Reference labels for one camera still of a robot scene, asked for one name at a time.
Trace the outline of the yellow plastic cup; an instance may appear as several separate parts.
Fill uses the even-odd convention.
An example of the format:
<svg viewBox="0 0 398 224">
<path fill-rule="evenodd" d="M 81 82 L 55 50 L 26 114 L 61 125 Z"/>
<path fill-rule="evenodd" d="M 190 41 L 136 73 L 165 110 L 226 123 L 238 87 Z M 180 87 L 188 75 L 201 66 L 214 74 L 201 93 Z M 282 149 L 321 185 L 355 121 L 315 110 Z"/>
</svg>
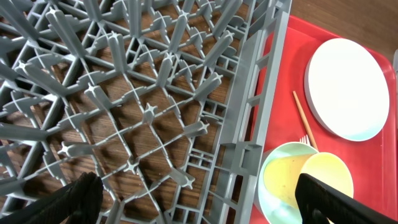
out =
<svg viewBox="0 0 398 224">
<path fill-rule="evenodd" d="M 329 152 L 273 159 L 264 170 L 266 189 L 291 207 L 298 208 L 295 189 L 300 174 L 309 174 L 343 194 L 353 197 L 354 184 L 346 164 Z"/>
</svg>

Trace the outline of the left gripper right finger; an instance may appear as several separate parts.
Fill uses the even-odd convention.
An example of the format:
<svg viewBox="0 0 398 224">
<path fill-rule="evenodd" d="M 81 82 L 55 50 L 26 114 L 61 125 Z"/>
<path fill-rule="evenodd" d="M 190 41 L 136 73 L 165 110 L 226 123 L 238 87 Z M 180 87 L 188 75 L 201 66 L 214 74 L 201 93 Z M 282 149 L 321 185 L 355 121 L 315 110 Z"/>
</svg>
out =
<svg viewBox="0 0 398 224">
<path fill-rule="evenodd" d="M 299 175 L 295 198 L 303 224 L 397 224 L 396 220 L 359 203 L 306 173 Z"/>
</svg>

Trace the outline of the light blue small bowl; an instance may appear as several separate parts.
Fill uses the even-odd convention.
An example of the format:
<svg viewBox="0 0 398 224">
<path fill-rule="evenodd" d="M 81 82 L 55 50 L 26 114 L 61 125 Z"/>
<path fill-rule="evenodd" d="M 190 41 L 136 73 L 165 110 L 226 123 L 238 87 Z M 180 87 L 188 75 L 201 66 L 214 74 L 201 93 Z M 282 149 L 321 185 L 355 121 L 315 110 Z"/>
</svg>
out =
<svg viewBox="0 0 398 224">
<path fill-rule="evenodd" d="M 317 149 L 308 144 L 287 142 L 263 153 L 254 196 L 254 206 L 258 211 L 252 211 L 250 223 L 302 223 L 299 209 L 281 201 L 266 189 L 264 170 L 273 159 L 316 154 L 317 152 Z"/>
</svg>

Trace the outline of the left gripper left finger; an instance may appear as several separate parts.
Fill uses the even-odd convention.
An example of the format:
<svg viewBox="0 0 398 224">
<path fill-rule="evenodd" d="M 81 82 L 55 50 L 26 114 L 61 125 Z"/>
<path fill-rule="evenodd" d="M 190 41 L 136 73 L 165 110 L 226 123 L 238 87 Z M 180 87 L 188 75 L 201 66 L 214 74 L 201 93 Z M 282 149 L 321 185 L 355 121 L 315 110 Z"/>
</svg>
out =
<svg viewBox="0 0 398 224">
<path fill-rule="evenodd" d="M 103 201 L 103 182 L 84 172 L 76 181 L 32 204 L 1 218 L 1 224 L 96 223 Z"/>
</svg>

